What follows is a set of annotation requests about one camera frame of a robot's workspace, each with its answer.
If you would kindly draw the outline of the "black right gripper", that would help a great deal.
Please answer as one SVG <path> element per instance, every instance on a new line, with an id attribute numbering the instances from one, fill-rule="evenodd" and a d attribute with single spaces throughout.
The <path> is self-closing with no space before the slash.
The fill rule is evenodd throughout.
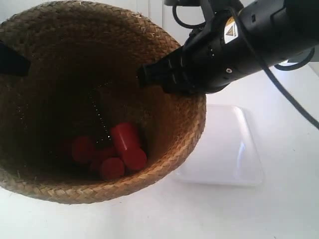
<path id="1" fill-rule="evenodd" d="M 193 32 L 165 58 L 138 68 L 140 87 L 159 85 L 170 93 L 211 94 L 257 71 L 257 61 L 247 45 L 251 40 L 248 31 L 257 21 L 256 8 L 202 7 L 202 12 L 202 30 Z"/>

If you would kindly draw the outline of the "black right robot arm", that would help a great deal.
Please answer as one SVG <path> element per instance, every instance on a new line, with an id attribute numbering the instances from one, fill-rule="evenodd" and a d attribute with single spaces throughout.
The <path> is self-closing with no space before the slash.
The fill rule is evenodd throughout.
<path id="1" fill-rule="evenodd" d="M 316 0 L 167 0 L 166 5 L 198 6 L 204 22 L 191 27 L 185 44 L 137 71 L 140 86 L 167 93 L 221 91 L 231 82 L 288 60 L 319 43 Z"/>

